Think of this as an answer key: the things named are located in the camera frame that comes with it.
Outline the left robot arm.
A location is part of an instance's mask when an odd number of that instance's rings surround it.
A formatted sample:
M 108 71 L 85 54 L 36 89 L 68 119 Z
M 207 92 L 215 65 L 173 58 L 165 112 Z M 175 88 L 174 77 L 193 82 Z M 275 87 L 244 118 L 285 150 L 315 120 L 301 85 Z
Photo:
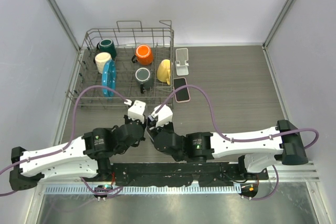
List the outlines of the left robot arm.
M 121 126 L 96 128 L 65 143 L 42 150 L 12 149 L 9 174 L 13 191 L 27 190 L 39 182 L 83 177 L 107 181 L 113 172 L 110 157 L 124 154 L 144 140 L 146 122 L 127 116 Z

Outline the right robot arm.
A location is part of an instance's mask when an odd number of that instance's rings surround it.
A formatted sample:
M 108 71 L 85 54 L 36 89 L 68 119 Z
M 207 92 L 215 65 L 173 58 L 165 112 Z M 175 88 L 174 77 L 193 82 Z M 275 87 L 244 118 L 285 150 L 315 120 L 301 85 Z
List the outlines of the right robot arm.
M 216 132 L 177 135 L 172 122 L 159 124 L 149 118 L 147 123 L 147 133 L 157 151 L 176 162 L 194 163 L 237 155 L 237 173 L 242 179 L 250 179 L 274 164 L 308 162 L 300 133 L 288 120 L 279 120 L 276 126 L 260 131 L 228 134 L 226 140 Z

